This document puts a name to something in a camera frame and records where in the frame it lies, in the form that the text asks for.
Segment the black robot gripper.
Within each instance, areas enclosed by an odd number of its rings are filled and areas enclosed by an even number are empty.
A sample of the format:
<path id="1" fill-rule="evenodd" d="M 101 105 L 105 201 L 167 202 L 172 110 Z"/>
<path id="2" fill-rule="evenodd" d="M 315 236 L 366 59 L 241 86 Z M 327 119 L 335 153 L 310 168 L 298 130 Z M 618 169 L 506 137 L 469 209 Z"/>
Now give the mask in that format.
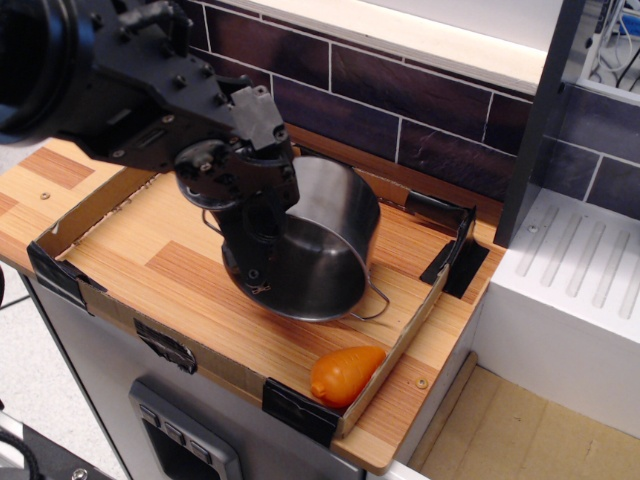
<path id="1" fill-rule="evenodd" d="M 299 199 L 269 92 L 192 55 L 193 23 L 174 1 L 81 1 L 78 12 L 90 44 L 60 138 L 97 160 L 173 171 L 191 192 L 234 203 L 214 213 L 226 259 L 250 294 L 268 291 L 285 209 Z"/>

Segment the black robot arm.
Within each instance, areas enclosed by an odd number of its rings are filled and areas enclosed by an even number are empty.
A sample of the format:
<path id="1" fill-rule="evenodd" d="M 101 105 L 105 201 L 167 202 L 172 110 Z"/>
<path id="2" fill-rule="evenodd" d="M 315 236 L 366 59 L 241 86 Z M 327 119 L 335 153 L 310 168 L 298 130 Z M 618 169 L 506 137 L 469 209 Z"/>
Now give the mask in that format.
<path id="1" fill-rule="evenodd" d="M 191 30 L 174 1 L 3 2 L 1 141 L 174 173 L 256 294 L 299 198 L 292 147 L 270 93 L 194 56 Z"/>

